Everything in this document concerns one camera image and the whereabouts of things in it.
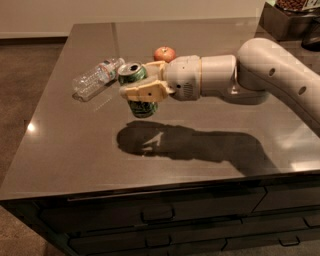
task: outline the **soda can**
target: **soda can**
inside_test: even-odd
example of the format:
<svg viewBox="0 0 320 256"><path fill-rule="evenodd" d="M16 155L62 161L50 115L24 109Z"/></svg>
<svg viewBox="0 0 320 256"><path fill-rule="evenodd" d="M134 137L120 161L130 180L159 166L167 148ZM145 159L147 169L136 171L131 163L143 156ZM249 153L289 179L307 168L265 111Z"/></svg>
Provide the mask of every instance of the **soda can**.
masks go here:
<svg viewBox="0 0 320 256"><path fill-rule="evenodd" d="M118 69L118 81L120 86L140 81L147 78L147 70L139 62L128 62ZM128 101L133 115L137 118L147 118L152 116L157 108L156 102Z"/></svg>

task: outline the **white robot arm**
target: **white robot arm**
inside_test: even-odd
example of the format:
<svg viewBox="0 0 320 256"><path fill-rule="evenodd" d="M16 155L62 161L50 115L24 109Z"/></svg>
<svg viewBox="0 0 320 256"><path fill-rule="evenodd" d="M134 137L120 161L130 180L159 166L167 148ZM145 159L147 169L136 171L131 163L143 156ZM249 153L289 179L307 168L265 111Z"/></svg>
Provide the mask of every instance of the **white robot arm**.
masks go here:
<svg viewBox="0 0 320 256"><path fill-rule="evenodd" d="M153 64L146 67L152 70ZM162 101L170 95L181 101L219 96L231 103L258 104L270 92L320 137L320 76L270 40L247 41L237 58L179 57L151 77L152 86L140 81L121 87L120 94L143 102Z"/></svg>

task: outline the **red apple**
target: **red apple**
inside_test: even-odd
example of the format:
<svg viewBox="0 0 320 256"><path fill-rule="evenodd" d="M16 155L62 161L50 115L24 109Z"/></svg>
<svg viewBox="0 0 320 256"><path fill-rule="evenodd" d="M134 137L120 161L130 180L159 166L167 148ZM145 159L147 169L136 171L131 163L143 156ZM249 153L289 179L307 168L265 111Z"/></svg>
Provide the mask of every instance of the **red apple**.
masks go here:
<svg viewBox="0 0 320 256"><path fill-rule="evenodd" d="M162 46L155 50L153 58L155 61L164 60L169 63L176 58L176 52L170 47Z"/></svg>

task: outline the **plastic bottle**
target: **plastic bottle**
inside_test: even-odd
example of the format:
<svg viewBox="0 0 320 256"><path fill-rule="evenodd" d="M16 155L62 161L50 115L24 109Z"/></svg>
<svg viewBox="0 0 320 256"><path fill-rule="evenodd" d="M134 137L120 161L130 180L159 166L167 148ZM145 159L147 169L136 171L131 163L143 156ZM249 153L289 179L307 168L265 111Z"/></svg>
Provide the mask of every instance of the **plastic bottle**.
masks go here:
<svg viewBox="0 0 320 256"><path fill-rule="evenodd" d="M105 89L105 85L116 79L118 68L124 64L122 58L108 59L76 77L72 81L74 98L89 101Z"/></svg>

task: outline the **floor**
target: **floor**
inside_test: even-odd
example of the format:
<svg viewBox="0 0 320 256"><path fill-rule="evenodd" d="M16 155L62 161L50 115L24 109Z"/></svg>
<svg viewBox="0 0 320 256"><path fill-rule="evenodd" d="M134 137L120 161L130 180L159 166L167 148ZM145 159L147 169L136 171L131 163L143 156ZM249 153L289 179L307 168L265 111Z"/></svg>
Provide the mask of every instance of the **floor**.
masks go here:
<svg viewBox="0 0 320 256"><path fill-rule="evenodd" d="M63 44L0 45L0 185L31 119ZM320 241L194 256L318 256ZM0 256L63 256L0 207Z"/></svg>

